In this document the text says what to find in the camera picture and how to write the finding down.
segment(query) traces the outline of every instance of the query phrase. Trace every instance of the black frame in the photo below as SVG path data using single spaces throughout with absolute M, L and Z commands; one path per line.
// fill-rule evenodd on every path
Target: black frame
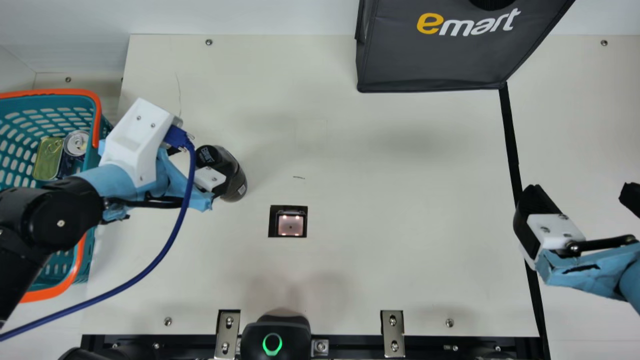
M 313 335 L 329 340 L 328 356 L 314 359 L 385 359 L 382 335 Z M 95 352 L 113 344 L 137 343 L 153 347 L 160 360 L 213 359 L 215 335 L 83 335 L 81 348 Z M 405 336 L 406 359 L 474 359 L 500 347 L 516 359 L 542 357 L 540 338 L 500 338 L 468 336 Z

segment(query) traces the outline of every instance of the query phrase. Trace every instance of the white tabletop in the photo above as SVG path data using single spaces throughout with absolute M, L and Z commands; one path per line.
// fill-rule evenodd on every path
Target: white tabletop
M 84 333 L 214 333 L 219 309 L 244 327 L 286 307 L 317 334 L 379 334 L 380 310 L 401 309 L 410 335 L 537 336 L 498 93 L 360 94 L 354 59 L 349 36 L 131 37 L 120 113 L 143 97 L 181 114 L 249 191 L 190 211 L 146 279 L 85 311 Z M 282 204 L 308 206 L 307 238 L 267 237 Z M 104 227 L 90 295 L 146 266 L 176 214 Z

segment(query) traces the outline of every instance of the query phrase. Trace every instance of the teal shopping basket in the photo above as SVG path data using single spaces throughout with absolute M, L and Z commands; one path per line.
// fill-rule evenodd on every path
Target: teal shopping basket
M 0 190 L 46 184 L 32 176 L 40 141 L 48 136 L 64 138 L 76 130 L 89 132 L 91 144 L 83 160 L 73 160 L 71 174 L 98 166 L 98 141 L 111 130 L 98 96 L 80 89 L 0 94 Z M 93 256 L 94 230 L 87 231 L 73 250 L 54 253 L 21 302 L 50 299 L 71 284 L 85 282 Z

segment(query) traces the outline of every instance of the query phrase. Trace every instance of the black edge strip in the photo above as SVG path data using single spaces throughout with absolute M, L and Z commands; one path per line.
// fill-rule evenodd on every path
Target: black edge strip
M 513 191 L 513 201 L 518 206 L 518 200 L 522 193 L 522 180 L 520 179 L 520 167 L 518 161 L 518 147 L 516 146 L 516 134 L 513 129 L 513 114 L 511 112 L 511 100 L 509 99 L 509 87 L 504 84 L 500 90 L 500 108 L 502 110 L 502 124 L 504 126 L 504 140 L 507 147 L 507 161 L 509 162 L 509 175 L 511 176 L 511 190 Z M 527 264 L 524 264 L 527 272 L 527 281 L 529 282 L 529 292 L 531 294 L 531 303 L 533 305 L 533 314 L 536 318 L 538 326 L 538 334 L 540 334 L 542 350 L 546 360 L 551 360 L 549 352 L 549 342 L 547 339 L 547 326 L 545 325 L 545 311 L 542 306 L 542 296 L 540 293 L 540 284 L 538 283 L 538 274 L 531 270 Z

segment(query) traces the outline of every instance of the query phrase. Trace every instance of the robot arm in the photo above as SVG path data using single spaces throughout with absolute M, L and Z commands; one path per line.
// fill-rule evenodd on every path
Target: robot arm
M 638 184 L 626 184 L 620 197 L 632 211 L 638 189 Z M 529 185 L 522 193 L 513 229 L 527 264 L 545 284 L 628 301 L 640 313 L 640 243 L 633 235 L 586 241 L 540 185 Z M 592 250 L 601 251 L 582 255 Z
M 34 188 L 0 192 L 0 328 L 57 251 L 72 249 L 87 230 L 129 218 L 133 207 L 179 208 L 187 179 L 168 151 L 191 148 L 182 120 L 138 99 L 100 143 L 97 168 Z M 221 197 L 239 200 L 246 178 L 224 148 L 196 152 L 189 207 L 211 209 Z

